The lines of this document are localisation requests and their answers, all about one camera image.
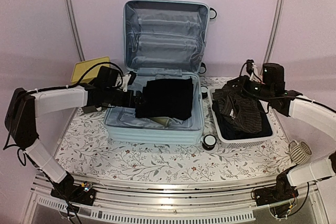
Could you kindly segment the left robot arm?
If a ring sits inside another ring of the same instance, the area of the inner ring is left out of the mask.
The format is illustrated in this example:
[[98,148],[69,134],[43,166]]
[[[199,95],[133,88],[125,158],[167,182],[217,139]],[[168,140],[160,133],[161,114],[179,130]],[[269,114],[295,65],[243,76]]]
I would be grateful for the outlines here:
[[90,83],[78,80],[70,86],[31,91],[17,88],[5,116],[7,137],[14,143],[6,143],[4,149],[18,147],[24,153],[24,159],[47,176],[60,198],[70,201],[87,193],[90,187],[74,185],[74,178],[45,148],[37,133],[36,118],[51,112],[86,106],[98,108],[105,104],[135,108],[139,96],[128,89],[135,78],[133,71],[123,74],[120,70],[102,66]]

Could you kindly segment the black striped garment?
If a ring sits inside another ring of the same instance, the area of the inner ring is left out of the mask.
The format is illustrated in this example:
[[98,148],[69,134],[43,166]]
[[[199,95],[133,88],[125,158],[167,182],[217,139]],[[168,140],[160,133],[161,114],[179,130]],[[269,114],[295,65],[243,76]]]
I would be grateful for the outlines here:
[[212,93],[213,100],[218,101],[220,113],[238,118],[238,112],[251,112],[252,108],[256,108],[256,101],[244,98],[233,90],[225,88],[216,89]]

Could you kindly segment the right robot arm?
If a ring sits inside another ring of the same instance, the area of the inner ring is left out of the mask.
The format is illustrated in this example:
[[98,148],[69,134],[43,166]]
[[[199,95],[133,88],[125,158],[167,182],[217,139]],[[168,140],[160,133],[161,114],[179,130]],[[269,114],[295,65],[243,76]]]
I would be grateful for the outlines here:
[[[261,80],[252,79],[254,65],[250,60],[247,60],[244,66],[247,68],[247,75],[240,75],[227,82],[236,93],[265,101],[280,114],[308,123],[335,138],[335,110],[306,98],[300,92],[286,90],[283,66],[277,63],[263,64]],[[307,164],[296,164],[276,177],[275,186],[256,189],[256,204],[263,206],[294,199],[298,197],[297,186],[333,176],[335,153]]]

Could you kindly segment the light blue hard-shell suitcase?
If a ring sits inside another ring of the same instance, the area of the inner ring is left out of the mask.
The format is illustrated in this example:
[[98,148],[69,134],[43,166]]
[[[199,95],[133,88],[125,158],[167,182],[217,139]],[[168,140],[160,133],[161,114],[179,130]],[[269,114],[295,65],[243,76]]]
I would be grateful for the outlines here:
[[112,106],[104,117],[109,138],[115,141],[195,145],[204,130],[199,71],[204,56],[210,8],[203,3],[168,0],[131,0],[123,8],[124,65],[136,73],[129,90],[141,91],[157,79],[193,81],[192,116],[171,118],[164,127],[151,118],[136,118],[135,109]]

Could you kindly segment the dark navy garment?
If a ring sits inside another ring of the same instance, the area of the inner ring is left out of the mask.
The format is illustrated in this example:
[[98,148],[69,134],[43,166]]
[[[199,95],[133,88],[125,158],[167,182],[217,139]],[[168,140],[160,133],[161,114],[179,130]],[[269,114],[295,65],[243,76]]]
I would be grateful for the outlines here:
[[259,101],[251,112],[238,112],[238,118],[220,113],[218,101],[212,101],[216,122],[221,136],[226,140],[242,140],[272,136],[273,130],[267,119],[266,112]]

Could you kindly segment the gold cap glass bottle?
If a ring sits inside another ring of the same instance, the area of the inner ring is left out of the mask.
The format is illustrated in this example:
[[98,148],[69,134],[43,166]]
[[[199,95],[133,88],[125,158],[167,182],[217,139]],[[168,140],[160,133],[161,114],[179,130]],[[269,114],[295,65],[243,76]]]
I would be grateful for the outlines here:
[[171,125],[171,118],[167,117],[155,117],[151,118],[152,121],[164,126],[164,127],[169,127]]

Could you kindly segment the yellow white drawer organizer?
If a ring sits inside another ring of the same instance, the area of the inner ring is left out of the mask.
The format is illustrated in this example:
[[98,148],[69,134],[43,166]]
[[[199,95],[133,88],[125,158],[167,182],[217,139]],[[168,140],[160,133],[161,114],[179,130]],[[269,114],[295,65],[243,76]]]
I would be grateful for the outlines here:
[[[108,56],[104,56],[104,57],[94,58],[94,59],[85,60],[85,61],[76,63],[73,68],[73,72],[71,76],[71,83],[75,84],[80,79],[80,77],[93,65],[97,63],[109,62],[109,61],[110,61],[110,58]],[[92,81],[98,75],[99,69],[102,66],[108,67],[109,65],[108,64],[99,65],[95,67],[94,69],[90,70],[90,72],[86,74],[84,78],[81,80],[81,82],[89,83],[90,81]],[[82,111],[84,114],[98,112],[101,110],[105,110],[105,108],[96,108],[95,106],[82,107]]]

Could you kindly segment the black trousers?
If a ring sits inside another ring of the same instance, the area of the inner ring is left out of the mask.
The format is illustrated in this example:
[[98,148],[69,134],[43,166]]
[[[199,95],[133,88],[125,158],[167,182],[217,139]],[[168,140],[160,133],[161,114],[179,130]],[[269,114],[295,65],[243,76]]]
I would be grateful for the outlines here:
[[157,79],[146,83],[136,118],[168,117],[185,121],[192,116],[194,86],[188,79]]

